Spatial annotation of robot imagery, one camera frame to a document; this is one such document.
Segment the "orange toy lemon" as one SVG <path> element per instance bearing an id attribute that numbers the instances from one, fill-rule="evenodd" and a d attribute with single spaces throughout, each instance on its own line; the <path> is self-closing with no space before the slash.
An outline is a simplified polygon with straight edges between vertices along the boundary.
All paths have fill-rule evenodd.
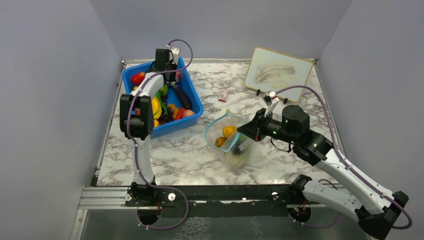
<path id="1" fill-rule="evenodd" d="M 224 138 L 229 139 L 234 133 L 237 132 L 237 127 L 236 126 L 233 126 L 233 125 L 228 125 L 228 126 L 225 126 L 222 129 L 221 132 L 222 132 L 222 136 Z"/>

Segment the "clear zip top bag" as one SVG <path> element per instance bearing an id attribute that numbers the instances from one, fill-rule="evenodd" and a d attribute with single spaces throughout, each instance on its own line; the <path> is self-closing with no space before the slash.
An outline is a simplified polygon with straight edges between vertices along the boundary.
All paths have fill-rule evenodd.
<path id="1" fill-rule="evenodd" d="M 226 142 L 220 148 L 215 146 L 215 140 L 223 136 L 222 129 L 224 127 L 235 126 L 238 128 L 246 123 L 247 121 L 244 118 L 236 115 L 235 113 L 227 109 L 222 116 L 213 120 L 204 131 L 204 140 L 206 141 L 207 145 L 211 147 L 218 155 L 218 157 L 226 164 L 226 166 L 233 171 L 238 171 L 242 169 L 251 160 L 254 151 L 254 141 L 252 140 L 252 150 L 250 152 L 250 159 L 241 168 L 232 169 L 227 164 L 226 153 L 234 146 L 237 139 L 242 134 L 236 131 L 230 138 L 226 140 Z"/>

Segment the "green toy lettuce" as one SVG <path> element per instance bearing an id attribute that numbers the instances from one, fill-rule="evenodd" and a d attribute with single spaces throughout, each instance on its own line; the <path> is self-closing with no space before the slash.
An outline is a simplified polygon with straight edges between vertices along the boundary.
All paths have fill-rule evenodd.
<path id="1" fill-rule="evenodd" d="M 233 147 L 225 154 L 225 160 L 232 169 L 243 167 L 250 159 L 253 141 L 241 134 Z"/>

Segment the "brown toy kiwi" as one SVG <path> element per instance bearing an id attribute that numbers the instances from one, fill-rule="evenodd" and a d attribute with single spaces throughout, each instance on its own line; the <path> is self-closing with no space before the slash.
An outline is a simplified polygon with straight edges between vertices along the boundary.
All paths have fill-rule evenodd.
<path id="1" fill-rule="evenodd" d="M 223 137 L 223 136 L 218 137 L 218 138 L 215 140 L 214 145 L 215 145 L 217 148 L 221 148 L 221 147 L 222 147 L 222 145 L 226 142 L 226 140 L 227 140 L 227 138 L 226 138 L 226 137 Z"/>

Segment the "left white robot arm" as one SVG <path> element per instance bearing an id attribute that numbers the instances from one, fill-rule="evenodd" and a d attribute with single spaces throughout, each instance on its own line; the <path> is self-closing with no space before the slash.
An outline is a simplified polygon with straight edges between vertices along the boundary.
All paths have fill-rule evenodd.
<path id="1" fill-rule="evenodd" d="M 146 71 L 144 80 L 130 94 L 120 97 L 120 127 L 133 143 L 133 183 L 138 199 L 144 205 L 157 200 L 157 191 L 152 188 L 155 176 L 151 166 L 150 136 L 154 129 L 153 99 L 165 83 L 175 76 L 181 49 L 177 47 L 156 49 L 155 61 Z"/>

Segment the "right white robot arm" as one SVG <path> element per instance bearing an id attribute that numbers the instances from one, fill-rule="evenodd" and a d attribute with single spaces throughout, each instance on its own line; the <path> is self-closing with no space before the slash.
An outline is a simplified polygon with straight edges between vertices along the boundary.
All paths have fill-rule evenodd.
<path id="1" fill-rule="evenodd" d="M 329 139 L 310 129 L 310 116 L 300 106 L 284 107 L 281 121 L 262 108 L 237 131 L 256 142 L 270 137 L 290 144 L 298 158 L 326 172 L 349 191 L 338 191 L 301 174 L 289 185 L 292 202 L 311 201 L 330 207 L 357 221 L 377 240 L 386 239 L 395 229 L 409 197 L 381 186 L 355 167 Z"/>

